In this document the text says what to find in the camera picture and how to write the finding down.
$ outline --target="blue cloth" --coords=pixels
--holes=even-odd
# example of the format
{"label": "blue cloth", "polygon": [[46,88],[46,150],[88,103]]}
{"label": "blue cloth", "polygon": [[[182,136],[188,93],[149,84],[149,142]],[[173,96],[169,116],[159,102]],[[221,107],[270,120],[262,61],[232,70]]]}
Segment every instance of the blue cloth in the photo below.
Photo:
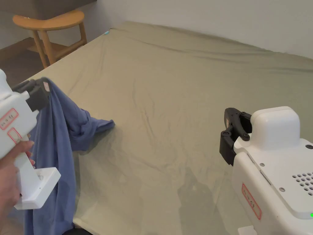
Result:
{"label": "blue cloth", "polygon": [[25,235],[62,235],[73,228],[76,179],[72,151],[88,149],[95,133],[114,127],[77,107],[50,81],[50,105],[31,131],[36,168],[56,167],[61,178],[41,209],[25,211]]}

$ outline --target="white wall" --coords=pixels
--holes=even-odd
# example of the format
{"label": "white wall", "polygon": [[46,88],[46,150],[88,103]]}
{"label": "white wall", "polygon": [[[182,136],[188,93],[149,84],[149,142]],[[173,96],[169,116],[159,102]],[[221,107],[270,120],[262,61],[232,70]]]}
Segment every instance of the white wall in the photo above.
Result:
{"label": "white wall", "polygon": [[13,14],[0,12],[0,49],[29,37],[27,30],[17,27]]}
{"label": "white wall", "polygon": [[[82,8],[89,41],[130,20],[190,29],[313,58],[312,9],[312,0],[98,0]],[[51,41],[64,45],[80,36],[78,27],[49,35]]]}

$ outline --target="bed sheet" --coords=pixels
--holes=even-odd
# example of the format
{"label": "bed sheet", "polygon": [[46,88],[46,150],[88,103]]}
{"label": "bed sheet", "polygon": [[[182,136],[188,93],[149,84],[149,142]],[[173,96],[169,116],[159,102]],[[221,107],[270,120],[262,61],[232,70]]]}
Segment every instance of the bed sheet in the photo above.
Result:
{"label": "bed sheet", "polygon": [[290,106],[313,141],[313,60],[126,22],[35,75],[116,127],[75,152],[74,222],[100,235],[235,235],[250,225],[219,154],[225,108]]}

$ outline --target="stool leg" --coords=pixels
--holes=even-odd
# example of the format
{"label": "stool leg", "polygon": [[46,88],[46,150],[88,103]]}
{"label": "stool leg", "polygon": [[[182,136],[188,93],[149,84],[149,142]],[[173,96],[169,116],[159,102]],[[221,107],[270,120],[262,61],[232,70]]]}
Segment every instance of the stool leg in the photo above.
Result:
{"label": "stool leg", "polygon": [[41,58],[42,65],[44,66],[44,68],[47,68],[48,66],[47,66],[46,56],[44,54],[44,50],[41,46],[40,38],[39,38],[38,32],[36,30],[33,30],[33,36],[34,36],[37,50],[38,50],[40,58]]}
{"label": "stool leg", "polygon": [[85,26],[83,22],[79,24],[79,30],[80,30],[81,40],[84,42],[84,45],[86,45],[87,37],[86,37],[86,31],[85,31]]}
{"label": "stool leg", "polygon": [[41,35],[44,42],[44,48],[46,49],[47,56],[49,58],[50,64],[52,65],[56,62],[56,58],[53,54],[52,44],[49,41],[47,31],[41,31]]}

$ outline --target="sticker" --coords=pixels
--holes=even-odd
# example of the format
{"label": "sticker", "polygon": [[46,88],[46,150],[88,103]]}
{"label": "sticker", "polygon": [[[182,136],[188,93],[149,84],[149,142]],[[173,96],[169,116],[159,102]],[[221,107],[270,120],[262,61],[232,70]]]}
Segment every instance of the sticker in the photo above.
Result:
{"label": "sticker", "polygon": [[256,217],[259,220],[261,220],[262,211],[261,211],[260,207],[258,206],[258,204],[254,200],[253,196],[251,195],[251,193],[249,192],[249,190],[247,189],[247,187],[244,184],[242,184],[241,191],[242,191],[242,194],[244,195],[244,197],[246,198],[247,202],[249,203],[250,207],[254,211]]}
{"label": "sticker", "polygon": [[0,128],[5,130],[16,118],[18,117],[18,112],[14,108],[11,108],[9,112],[7,112],[0,119]]}
{"label": "sticker", "polygon": [[22,140],[21,135],[17,132],[15,128],[11,128],[8,131],[8,136],[17,144]]}
{"label": "sticker", "polygon": [[45,81],[44,81],[44,88],[46,89],[47,92],[50,92],[49,84]]}

